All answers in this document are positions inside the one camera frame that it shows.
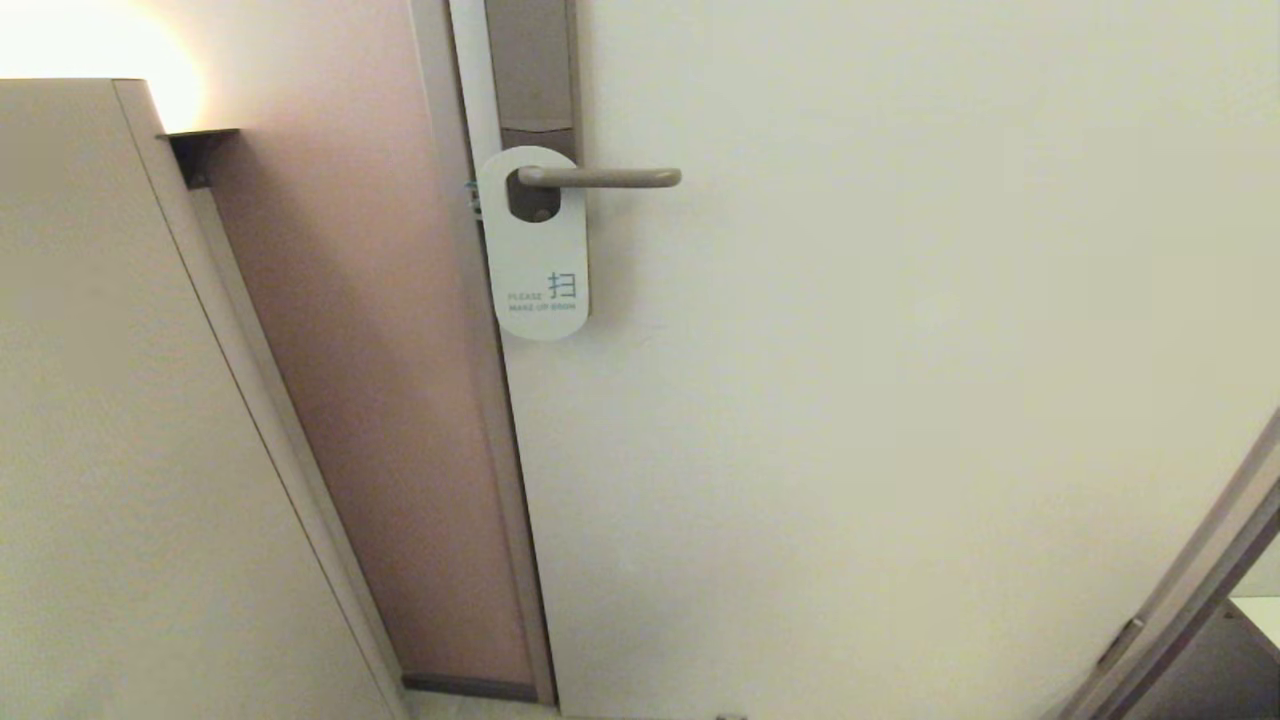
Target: door handle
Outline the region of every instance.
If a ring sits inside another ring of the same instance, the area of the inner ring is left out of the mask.
[[[684,173],[678,168],[596,170],[590,168],[539,168],[529,165],[516,173],[529,187],[676,187]]]

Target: door frame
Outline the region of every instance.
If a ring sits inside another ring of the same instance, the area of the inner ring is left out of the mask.
[[[525,505],[511,397],[507,392],[502,336],[489,292],[484,237],[470,190],[475,179],[471,158],[485,156],[479,155],[476,138],[492,133],[494,152],[500,150],[497,101],[490,109],[492,124],[483,122],[483,111],[474,111],[471,95],[467,106],[463,108],[462,104],[463,87],[472,82],[488,82],[492,96],[493,73],[485,4],[484,0],[408,0],[408,10],[439,168],[440,186],[436,190],[448,210],[448,232],[453,238],[458,277],[467,305],[466,322],[471,329],[468,356],[474,359],[471,378],[480,395],[479,410],[486,433],[488,461],[497,479],[534,689],[539,703],[556,705],[554,671],[529,509]],[[463,33],[458,33],[460,27],[465,28]]]

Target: door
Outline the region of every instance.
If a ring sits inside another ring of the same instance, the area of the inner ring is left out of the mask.
[[[0,82],[0,716],[390,717],[122,85]]]
[[[504,336],[564,714],[1053,716],[1280,398],[1276,5],[570,8],[685,181]]]

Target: cabinet door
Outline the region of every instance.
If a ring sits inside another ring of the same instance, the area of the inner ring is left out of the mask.
[[[0,716],[388,716],[109,81],[0,82]]]

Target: chinese character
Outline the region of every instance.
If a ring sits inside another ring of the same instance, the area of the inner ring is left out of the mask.
[[[552,273],[552,300],[557,297],[577,297],[577,275],[573,273]]]

